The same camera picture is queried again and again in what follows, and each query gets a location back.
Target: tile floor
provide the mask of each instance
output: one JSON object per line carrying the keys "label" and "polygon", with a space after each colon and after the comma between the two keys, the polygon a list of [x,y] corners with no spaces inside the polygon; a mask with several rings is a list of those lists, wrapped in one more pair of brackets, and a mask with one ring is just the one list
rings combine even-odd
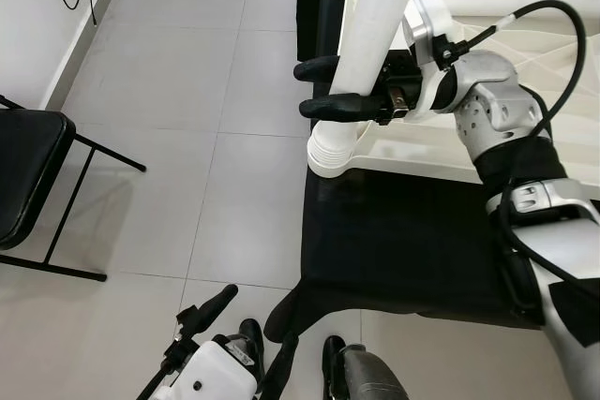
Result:
{"label": "tile floor", "polygon": [[[308,136],[296,105],[310,93],[292,77],[294,8],[112,0],[64,111],[148,172],[95,157],[57,247],[56,263],[107,283],[0,265],[1,398],[135,398],[180,308],[239,284],[210,331],[229,333],[293,287]],[[40,258],[83,161],[75,147],[12,254]],[[379,353],[413,399],[570,398],[540,333],[354,310],[302,336],[285,400],[321,398],[330,333]]]}

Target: baseboard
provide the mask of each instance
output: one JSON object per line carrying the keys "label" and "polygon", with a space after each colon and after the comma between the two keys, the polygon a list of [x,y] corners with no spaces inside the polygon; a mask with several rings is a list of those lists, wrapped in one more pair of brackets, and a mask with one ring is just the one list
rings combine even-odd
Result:
{"label": "baseboard", "polygon": [[[94,12],[96,13],[96,19],[98,24],[102,22],[104,14],[111,3],[111,0],[97,0],[94,5]],[[96,35],[97,28],[92,23],[92,16],[87,18],[85,26],[80,32],[79,37],[76,38],[76,42],[73,46],[71,54],[68,56],[67,61],[64,64],[63,71],[61,72],[48,101],[45,105],[41,105],[41,108],[45,110],[60,111],[67,100],[68,92],[71,89],[77,72],[82,65],[83,58],[87,54],[94,36]]]}

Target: white wall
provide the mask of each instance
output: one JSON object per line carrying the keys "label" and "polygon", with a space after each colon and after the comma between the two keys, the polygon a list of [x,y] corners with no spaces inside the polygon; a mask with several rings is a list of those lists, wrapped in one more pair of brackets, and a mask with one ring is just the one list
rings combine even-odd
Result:
{"label": "white wall", "polygon": [[89,15],[89,0],[73,11],[62,0],[0,0],[0,94],[44,108]]}

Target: white pvc pipe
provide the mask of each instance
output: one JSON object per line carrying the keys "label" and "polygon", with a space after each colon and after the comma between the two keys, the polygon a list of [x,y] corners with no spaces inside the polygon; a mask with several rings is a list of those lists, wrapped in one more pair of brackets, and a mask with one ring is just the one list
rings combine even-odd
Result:
{"label": "white pvc pipe", "polygon": [[[408,1],[358,0],[330,94],[370,94]],[[310,168],[323,177],[343,173],[356,144],[356,130],[356,123],[320,121],[308,140]]]}

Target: black shoe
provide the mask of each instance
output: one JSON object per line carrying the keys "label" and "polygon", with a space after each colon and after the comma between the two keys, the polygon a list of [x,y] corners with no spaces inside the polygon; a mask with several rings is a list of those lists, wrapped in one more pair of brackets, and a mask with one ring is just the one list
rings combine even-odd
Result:
{"label": "black shoe", "polygon": [[322,347],[323,400],[333,400],[334,396],[337,400],[347,398],[347,395],[344,396],[347,391],[344,389],[344,367],[339,358],[339,351],[344,347],[346,343],[339,336],[329,336]]}
{"label": "black shoe", "polygon": [[260,393],[261,381],[264,378],[264,342],[261,325],[254,319],[245,319],[240,323],[239,333],[246,336],[252,343],[252,346],[248,346],[248,353],[250,353],[248,356],[256,363],[253,375],[259,385],[257,393]]}

